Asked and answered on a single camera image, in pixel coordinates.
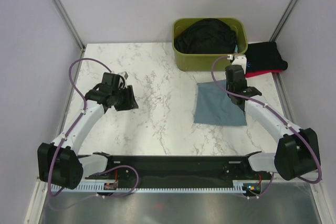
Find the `front aluminium rail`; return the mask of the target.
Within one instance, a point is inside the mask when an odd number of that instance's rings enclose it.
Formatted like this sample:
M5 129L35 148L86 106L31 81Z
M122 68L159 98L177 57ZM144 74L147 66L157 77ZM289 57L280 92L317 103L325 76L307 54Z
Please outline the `front aluminium rail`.
M284 181L284 182L297 182L297 181L300 182L300 181L303 181L303 182L306 182L306 183L311 183L311 182L317 180L317 178L318 178L318 172L317 171L307 173L307 174L305 174L301 177L296 177L296 178L291 179L291 180L285 180L279 174L274 174L274 180Z

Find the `black t shirt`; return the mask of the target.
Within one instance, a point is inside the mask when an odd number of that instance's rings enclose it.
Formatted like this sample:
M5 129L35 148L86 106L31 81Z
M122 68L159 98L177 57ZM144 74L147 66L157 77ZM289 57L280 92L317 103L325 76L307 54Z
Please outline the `black t shirt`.
M285 71L288 63L282 59L275 42L259 42L248 45L246 73Z

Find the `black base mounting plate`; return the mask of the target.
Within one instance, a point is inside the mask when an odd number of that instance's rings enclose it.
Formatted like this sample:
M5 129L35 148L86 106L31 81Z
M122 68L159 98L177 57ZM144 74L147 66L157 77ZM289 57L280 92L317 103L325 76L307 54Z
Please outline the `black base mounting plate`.
M117 179L121 189L228 188L235 180L269 180L268 172L255 172L247 156L109 156L104 175L91 179Z

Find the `olive green plastic bin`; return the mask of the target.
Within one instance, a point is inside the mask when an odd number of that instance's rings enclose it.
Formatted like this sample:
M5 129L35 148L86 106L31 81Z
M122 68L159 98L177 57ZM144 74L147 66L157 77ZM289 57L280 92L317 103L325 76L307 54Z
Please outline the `olive green plastic bin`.
M224 70L226 66L237 56L245 54L248 48L244 25L240 20L232 17L221 17L219 21L227 25L235 34L233 50L220 54L212 53L184 53L177 45L177 41L182 35L198 24L203 18L181 18L173 23L172 27L172 48L175 56L175 63L182 71L210 71L212 64L219 57L229 57L215 66L216 71Z

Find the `left aluminium frame post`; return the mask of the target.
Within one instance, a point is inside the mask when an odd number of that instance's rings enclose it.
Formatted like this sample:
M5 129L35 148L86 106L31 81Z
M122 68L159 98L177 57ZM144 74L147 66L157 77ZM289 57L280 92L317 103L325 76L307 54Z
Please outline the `left aluminium frame post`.
M84 52L86 46L83 43L83 40L81 39L79 33L77 32L70 16L68 15L63 3L61 0L52 0L54 6L56 7L58 13L60 14L62 20L64 21L67 29L69 30L71 36L75 40L77 46L80 48L82 52Z

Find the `blue-grey t shirt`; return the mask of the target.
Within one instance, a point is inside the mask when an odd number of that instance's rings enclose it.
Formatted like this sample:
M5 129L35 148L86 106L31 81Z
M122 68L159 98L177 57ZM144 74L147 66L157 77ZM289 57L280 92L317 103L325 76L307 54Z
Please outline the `blue-grey t shirt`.
M214 82L197 84L194 123L215 126L246 126L244 112Z

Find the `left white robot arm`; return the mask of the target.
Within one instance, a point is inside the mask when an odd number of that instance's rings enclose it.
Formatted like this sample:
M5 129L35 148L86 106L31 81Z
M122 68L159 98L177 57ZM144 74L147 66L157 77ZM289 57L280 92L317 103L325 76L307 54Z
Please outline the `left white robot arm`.
M111 178L115 165L108 154L79 155L79 150L94 125L114 108L116 111L137 109L133 87L127 84L128 74L103 74L99 84L84 95L83 108L71 125L51 143L42 143L37 150L39 179L49 185L75 189L82 179L92 175Z

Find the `red t shirt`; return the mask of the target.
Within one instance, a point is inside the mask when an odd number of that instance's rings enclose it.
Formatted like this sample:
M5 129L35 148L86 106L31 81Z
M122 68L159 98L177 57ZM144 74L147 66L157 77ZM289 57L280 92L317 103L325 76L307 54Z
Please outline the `red t shirt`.
M247 72L246 78L261 76L268 73L281 73L282 70L263 70L263 71L256 71L256 72Z

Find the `black clothes in bin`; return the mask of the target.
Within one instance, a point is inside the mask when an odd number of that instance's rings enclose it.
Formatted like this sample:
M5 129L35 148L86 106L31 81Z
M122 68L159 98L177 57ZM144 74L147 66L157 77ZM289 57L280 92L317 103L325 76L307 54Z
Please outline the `black clothes in bin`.
M205 18L178 35L174 47L184 54L232 54L236 40L236 33L225 22Z

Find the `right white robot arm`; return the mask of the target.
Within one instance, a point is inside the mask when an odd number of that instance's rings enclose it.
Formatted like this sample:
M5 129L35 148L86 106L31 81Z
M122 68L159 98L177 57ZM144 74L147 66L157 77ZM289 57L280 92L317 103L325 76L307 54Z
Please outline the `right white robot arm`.
M248 86L242 66L226 67L225 75L226 92L233 104L258 121L277 143L275 153L251 154L241 164L241 174L251 179L259 172L270 172L285 180L320 182L322 170L316 132L302 129L279 114L258 89Z

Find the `right aluminium frame post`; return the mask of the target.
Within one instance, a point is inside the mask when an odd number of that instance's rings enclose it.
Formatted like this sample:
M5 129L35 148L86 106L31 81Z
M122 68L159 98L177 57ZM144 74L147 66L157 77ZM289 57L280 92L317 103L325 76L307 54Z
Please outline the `right aluminium frame post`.
M286 22L288 21L290 15L292 14L294 8L298 4L299 0L290 0L285 11L283 12L279 22L277 23L276 28L274 29L269 41L274 42L279 37L281 31L283 30Z

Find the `aluminium frame post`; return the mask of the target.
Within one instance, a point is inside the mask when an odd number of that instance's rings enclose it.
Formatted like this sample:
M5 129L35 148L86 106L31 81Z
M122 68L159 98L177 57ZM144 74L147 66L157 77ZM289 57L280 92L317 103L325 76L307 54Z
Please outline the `aluminium frame post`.
M285 11L283 12L279 22L277 23L276 28L274 29L269 41L274 42L279 37L281 31L283 30L286 22L288 21L290 15L292 14L294 8L298 4L299 0L290 0Z
M70 16L68 15L63 3L61 0L52 0L54 6L56 7L58 13L60 14L62 20L64 21L67 29L69 30L71 36L75 40L77 46L80 48L82 52L84 52L86 46L83 43L83 40L81 39L79 33L77 32Z

